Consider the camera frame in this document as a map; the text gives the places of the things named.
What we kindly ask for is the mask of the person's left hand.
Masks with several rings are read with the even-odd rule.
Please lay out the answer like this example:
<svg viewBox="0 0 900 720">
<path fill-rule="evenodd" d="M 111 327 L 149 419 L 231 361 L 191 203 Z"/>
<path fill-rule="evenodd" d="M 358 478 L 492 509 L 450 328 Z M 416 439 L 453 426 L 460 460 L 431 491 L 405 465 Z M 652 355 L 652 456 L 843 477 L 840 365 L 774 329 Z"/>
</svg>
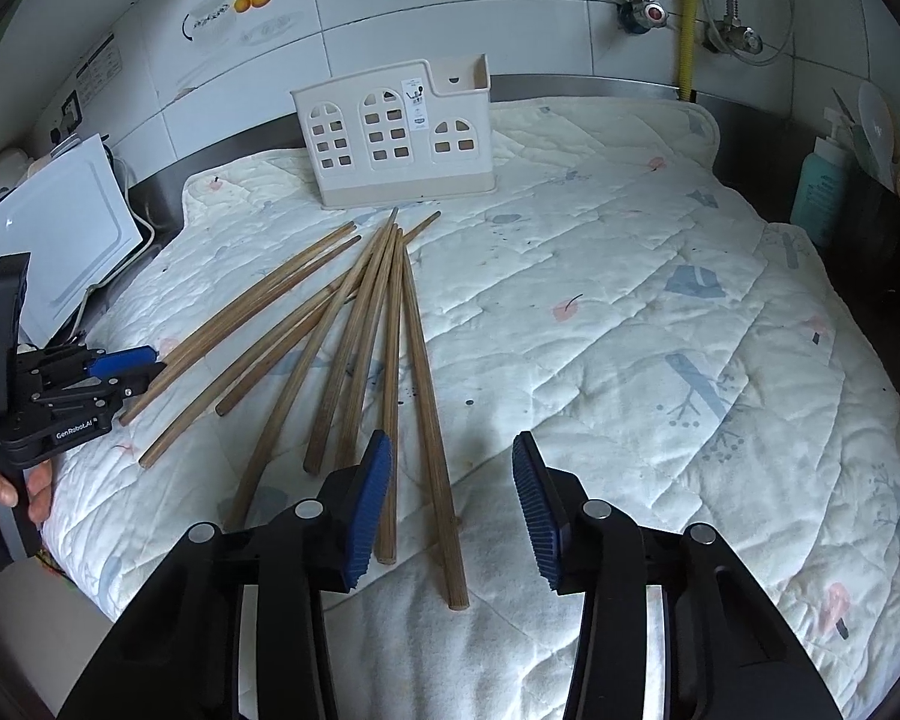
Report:
<svg viewBox="0 0 900 720">
<path fill-rule="evenodd" d="M 29 496 L 29 518 L 41 525 L 50 516 L 53 500 L 53 462 L 45 460 L 30 470 L 25 481 Z M 0 504 L 9 509 L 16 507 L 19 495 L 14 484 L 0 473 Z"/>
</svg>

